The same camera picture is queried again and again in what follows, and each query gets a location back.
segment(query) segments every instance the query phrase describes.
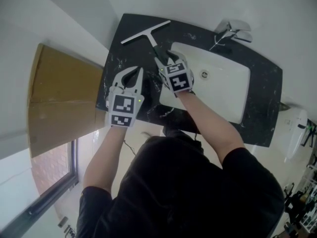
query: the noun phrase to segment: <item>cardboard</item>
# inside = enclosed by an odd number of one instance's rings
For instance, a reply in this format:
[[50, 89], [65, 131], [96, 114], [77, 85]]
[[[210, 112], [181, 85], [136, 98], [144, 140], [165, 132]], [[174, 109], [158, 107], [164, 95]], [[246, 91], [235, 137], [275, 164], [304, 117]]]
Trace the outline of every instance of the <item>cardboard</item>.
[[31, 157], [105, 125], [96, 109], [102, 70], [58, 50], [38, 45], [28, 93]]

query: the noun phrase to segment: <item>black t-shirt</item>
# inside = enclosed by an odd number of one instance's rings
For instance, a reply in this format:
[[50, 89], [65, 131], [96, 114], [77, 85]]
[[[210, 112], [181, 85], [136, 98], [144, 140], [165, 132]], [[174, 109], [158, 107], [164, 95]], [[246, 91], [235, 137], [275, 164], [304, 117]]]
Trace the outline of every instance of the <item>black t-shirt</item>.
[[152, 137], [117, 198], [83, 190], [76, 236], [265, 238], [283, 210], [276, 179], [245, 148], [231, 151], [220, 169], [180, 139]]

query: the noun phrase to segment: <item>bathroom counter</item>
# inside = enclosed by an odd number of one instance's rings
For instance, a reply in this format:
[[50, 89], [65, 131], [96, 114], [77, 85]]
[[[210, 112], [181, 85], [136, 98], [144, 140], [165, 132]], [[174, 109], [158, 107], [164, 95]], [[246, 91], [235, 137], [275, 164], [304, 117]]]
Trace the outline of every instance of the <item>bathroom counter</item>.
[[[160, 104], [162, 82], [154, 61], [155, 52], [147, 37], [143, 36], [125, 45], [121, 44], [126, 38], [165, 21], [167, 21], [165, 18], [136, 14], [122, 16], [106, 60], [96, 107], [107, 111], [106, 97], [117, 73], [131, 66], [141, 66], [144, 69], [142, 95], [145, 100], [137, 119], [196, 133], [197, 127], [186, 111]], [[209, 50], [213, 45], [215, 33], [171, 20], [171, 23], [155, 30], [152, 35], [163, 50], [169, 50], [173, 42]], [[245, 143], [268, 147], [273, 137], [279, 110], [282, 69], [233, 40], [226, 42], [225, 47], [216, 46], [211, 52], [250, 69], [249, 91], [242, 122], [232, 124]]]

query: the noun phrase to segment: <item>sink basin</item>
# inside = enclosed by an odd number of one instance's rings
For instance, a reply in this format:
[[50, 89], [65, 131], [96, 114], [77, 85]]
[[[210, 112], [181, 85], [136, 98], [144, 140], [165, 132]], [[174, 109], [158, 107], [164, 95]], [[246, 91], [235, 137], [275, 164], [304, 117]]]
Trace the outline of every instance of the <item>sink basin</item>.
[[[182, 53], [194, 74], [195, 94], [227, 121], [241, 123], [247, 100], [250, 70], [232, 60], [183, 43], [174, 42], [171, 50]], [[166, 87], [159, 102], [186, 110]]]

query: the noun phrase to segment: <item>sleeve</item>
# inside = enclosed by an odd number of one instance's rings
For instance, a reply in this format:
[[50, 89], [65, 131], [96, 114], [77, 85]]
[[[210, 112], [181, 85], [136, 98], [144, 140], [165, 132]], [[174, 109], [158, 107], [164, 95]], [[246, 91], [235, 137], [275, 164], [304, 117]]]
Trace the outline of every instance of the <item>sleeve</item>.
[[110, 208], [112, 197], [102, 188], [87, 187], [83, 190], [77, 220], [77, 238], [93, 237], [102, 213]]
[[274, 229], [284, 211], [284, 194], [273, 174], [245, 148], [231, 151], [222, 164], [231, 179], [254, 199], [267, 228]]

